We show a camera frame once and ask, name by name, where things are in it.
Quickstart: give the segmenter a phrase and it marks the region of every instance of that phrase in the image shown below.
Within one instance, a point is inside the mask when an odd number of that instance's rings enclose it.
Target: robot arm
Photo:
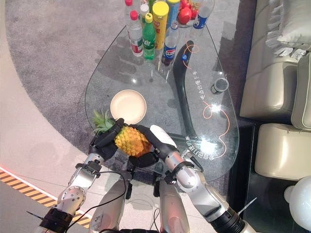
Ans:
[[[158,126],[151,126],[150,129],[135,125],[153,144],[155,152],[162,159],[169,170],[166,173],[166,182],[169,183],[176,178],[180,189],[186,192],[195,208],[210,223],[215,231],[219,233],[256,233],[256,231],[239,215],[230,208],[229,204],[210,187],[204,175],[189,167],[176,148],[176,144]]]
[[[89,155],[82,164],[76,165],[67,188],[59,195],[57,204],[43,218],[35,233],[63,233],[68,229],[75,212],[86,199],[86,193],[99,172],[104,161],[110,159],[117,147],[114,138],[123,127],[124,120],[118,119],[106,133],[96,135],[89,146]]]

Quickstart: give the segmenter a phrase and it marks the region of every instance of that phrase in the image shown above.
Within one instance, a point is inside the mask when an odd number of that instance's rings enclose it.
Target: white bottle cap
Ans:
[[[142,16],[144,16],[145,14],[147,14],[149,12],[149,6],[148,6],[148,4],[142,4],[142,5],[140,5],[140,14],[142,15]]]

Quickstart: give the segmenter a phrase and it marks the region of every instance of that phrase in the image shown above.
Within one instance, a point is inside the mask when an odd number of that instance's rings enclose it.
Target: glass table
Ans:
[[[152,61],[135,57],[124,28],[89,80],[85,109],[95,128],[94,110],[109,110],[112,98],[121,90],[138,91],[147,103],[146,115],[139,124],[162,127],[184,158],[192,159],[206,180],[212,181],[231,169],[239,131],[229,90],[217,92],[213,87],[225,75],[208,28],[196,39],[191,38],[191,30],[179,29],[175,61],[167,67],[161,62],[161,50],[156,50]],[[122,169],[126,161],[127,156],[118,150],[106,166]],[[160,174],[166,171],[162,162],[147,169]]]

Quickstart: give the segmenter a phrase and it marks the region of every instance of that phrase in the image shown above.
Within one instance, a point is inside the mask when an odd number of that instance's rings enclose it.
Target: beige plate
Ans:
[[[123,118],[126,124],[137,124],[145,116],[147,104],[137,91],[123,90],[111,100],[110,112],[114,119]]]

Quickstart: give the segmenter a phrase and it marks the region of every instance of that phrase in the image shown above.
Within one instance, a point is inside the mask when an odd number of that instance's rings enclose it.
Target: black cable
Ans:
[[[102,232],[105,232],[105,231],[116,232],[116,233],[124,233],[124,232],[121,232],[121,231],[118,231],[118,230],[114,230],[114,229],[103,229],[103,230],[101,230],[98,233],[102,233]]]
[[[158,230],[158,228],[157,228],[157,226],[156,226],[156,218],[159,216],[159,214],[160,214],[160,208],[156,208],[155,211],[154,211],[154,221],[153,221],[153,223],[151,224],[150,230],[151,230],[152,226],[155,225],[155,228],[156,228],[157,232],[159,232],[159,230]]]
[[[75,221],[67,228],[66,232],[68,231],[68,229],[69,229],[70,227],[72,227],[75,223],[77,223],[80,219],[82,219],[82,218],[84,217],[84,215],[87,214],[87,212],[89,212],[90,210],[92,210],[92,209],[94,209],[94,208],[97,208],[97,207],[100,207],[100,206],[103,206],[103,205],[106,205],[106,204],[108,204],[108,203],[110,203],[110,202],[112,202],[112,201],[114,201],[114,200],[116,200],[116,199],[122,197],[122,196],[126,193],[125,178],[123,177],[123,175],[122,175],[121,173],[119,173],[119,172],[117,172],[117,171],[102,171],[102,172],[98,172],[98,173],[101,173],[101,174],[103,174],[103,173],[115,173],[115,174],[119,174],[119,175],[122,177],[122,179],[123,179],[123,183],[124,183],[124,192],[123,192],[121,195],[117,196],[116,198],[114,198],[114,199],[112,199],[112,200],[110,200],[110,201],[107,201],[107,202],[105,202],[105,203],[103,203],[103,204],[95,205],[95,206],[89,208],[84,214],[82,214],[77,220],[75,220]]]

